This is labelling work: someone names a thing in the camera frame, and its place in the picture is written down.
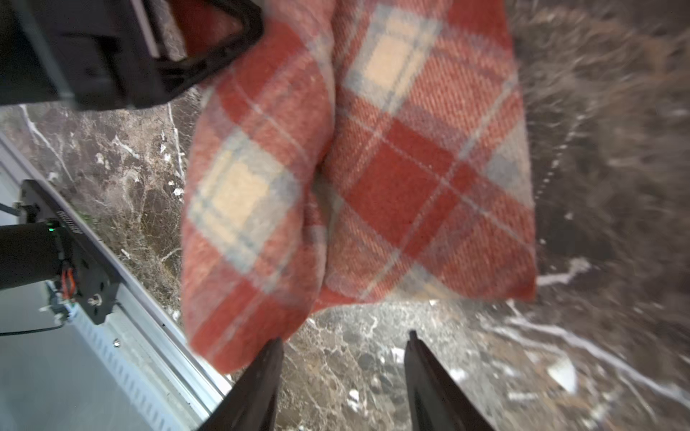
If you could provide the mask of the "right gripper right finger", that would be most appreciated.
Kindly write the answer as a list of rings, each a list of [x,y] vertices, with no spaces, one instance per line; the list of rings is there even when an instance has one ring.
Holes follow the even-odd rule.
[[[414,330],[406,344],[404,370],[412,430],[494,431]]]

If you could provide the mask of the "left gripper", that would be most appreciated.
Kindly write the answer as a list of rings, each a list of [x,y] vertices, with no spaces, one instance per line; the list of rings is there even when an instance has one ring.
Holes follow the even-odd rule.
[[[4,1],[1,102],[149,108],[221,72],[263,33],[253,1]]]

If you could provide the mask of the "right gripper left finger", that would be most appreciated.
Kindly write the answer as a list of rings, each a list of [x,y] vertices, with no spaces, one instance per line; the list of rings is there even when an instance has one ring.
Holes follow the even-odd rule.
[[[199,431],[275,429],[284,359],[281,339],[268,341]]]

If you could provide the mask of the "red plaid skirt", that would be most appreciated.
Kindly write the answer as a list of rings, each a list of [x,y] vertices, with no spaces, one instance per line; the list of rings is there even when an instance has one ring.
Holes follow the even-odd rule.
[[[501,1],[268,1],[205,86],[181,309],[217,371],[340,305],[537,292],[523,99]]]

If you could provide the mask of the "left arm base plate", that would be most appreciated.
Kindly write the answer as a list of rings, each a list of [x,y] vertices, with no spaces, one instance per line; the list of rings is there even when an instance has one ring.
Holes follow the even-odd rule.
[[[21,203],[29,220],[44,224],[55,238],[61,293],[78,303],[94,324],[105,323],[122,282],[114,264],[45,182],[23,181]]]

